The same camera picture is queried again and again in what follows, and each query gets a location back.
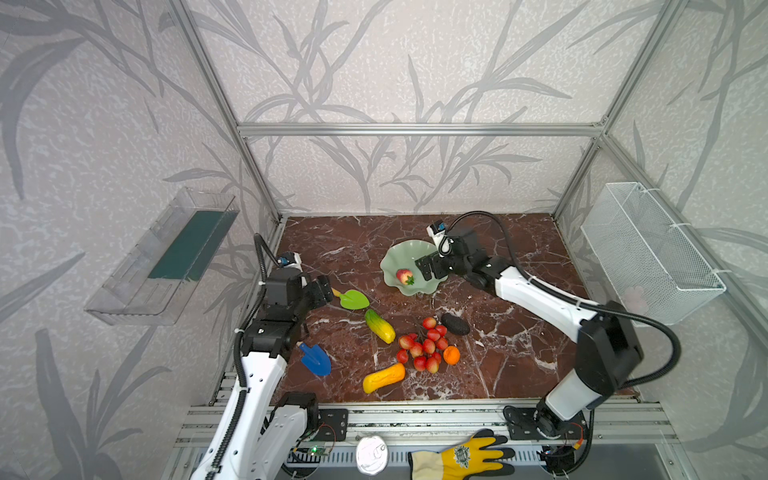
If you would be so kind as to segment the red green fake peach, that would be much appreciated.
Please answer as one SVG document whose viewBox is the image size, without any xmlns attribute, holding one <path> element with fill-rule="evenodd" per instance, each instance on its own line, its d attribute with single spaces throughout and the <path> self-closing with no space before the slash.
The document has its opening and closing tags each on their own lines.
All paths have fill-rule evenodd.
<svg viewBox="0 0 768 480">
<path fill-rule="evenodd" d="M 396 271 L 395 276 L 402 285 L 411 286 L 415 282 L 415 276 L 409 269 L 399 269 Z"/>
</svg>

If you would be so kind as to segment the dark fake avocado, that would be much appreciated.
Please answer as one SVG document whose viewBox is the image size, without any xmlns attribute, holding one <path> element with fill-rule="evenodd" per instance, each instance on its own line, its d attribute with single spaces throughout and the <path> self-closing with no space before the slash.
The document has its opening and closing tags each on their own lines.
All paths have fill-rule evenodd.
<svg viewBox="0 0 768 480">
<path fill-rule="evenodd" d="M 456 336 L 466 336 L 471 332 L 470 325 L 464 319 L 450 312 L 445 312 L 441 316 L 441 324 Z"/>
</svg>

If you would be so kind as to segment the green yellow fake mango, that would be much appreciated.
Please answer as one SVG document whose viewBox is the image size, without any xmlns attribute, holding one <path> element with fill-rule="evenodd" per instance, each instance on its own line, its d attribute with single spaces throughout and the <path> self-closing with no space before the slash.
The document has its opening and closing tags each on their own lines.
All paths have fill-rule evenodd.
<svg viewBox="0 0 768 480">
<path fill-rule="evenodd" d="M 392 344 L 395 341 L 395 329 L 373 309 L 365 312 L 365 322 L 368 328 L 386 344 Z"/>
</svg>

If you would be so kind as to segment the small orange fake tangerine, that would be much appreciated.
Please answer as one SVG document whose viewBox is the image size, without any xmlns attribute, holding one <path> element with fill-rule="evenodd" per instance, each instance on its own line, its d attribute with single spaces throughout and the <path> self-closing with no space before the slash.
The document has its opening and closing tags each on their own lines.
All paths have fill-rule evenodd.
<svg viewBox="0 0 768 480">
<path fill-rule="evenodd" d="M 448 346 L 442 352 L 442 358 L 448 365 L 456 365 L 461 359 L 461 353 L 455 346 Z"/>
</svg>

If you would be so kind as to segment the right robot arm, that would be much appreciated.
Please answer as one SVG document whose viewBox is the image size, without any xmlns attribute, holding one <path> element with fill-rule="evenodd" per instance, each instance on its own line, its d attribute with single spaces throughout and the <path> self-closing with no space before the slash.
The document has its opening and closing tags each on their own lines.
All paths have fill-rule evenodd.
<svg viewBox="0 0 768 480">
<path fill-rule="evenodd" d="M 475 288 L 528 310 L 576 344 L 572 370 L 538 402 L 533 414 L 508 408 L 508 422 L 556 438 L 584 410 L 625 388 L 644 354 L 622 309 L 610 310 L 571 295 L 539 281 L 510 259 L 488 255 L 471 229 L 451 231 L 436 221 L 427 232 L 437 251 L 416 261 L 426 279 L 461 276 Z"/>
</svg>

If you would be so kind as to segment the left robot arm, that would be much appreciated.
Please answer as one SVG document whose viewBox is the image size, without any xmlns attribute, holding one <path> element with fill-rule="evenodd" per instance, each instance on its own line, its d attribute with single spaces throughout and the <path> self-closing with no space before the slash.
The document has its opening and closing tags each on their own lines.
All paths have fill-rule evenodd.
<svg viewBox="0 0 768 480">
<path fill-rule="evenodd" d="M 286 252 L 264 282 L 266 304 L 235 335 L 236 383 L 194 479 L 274 479 L 300 440 L 318 428 L 317 398 L 288 393 L 270 402 L 308 314 L 330 303 L 329 279 L 303 271 L 299 254 Z"/>
</svg>

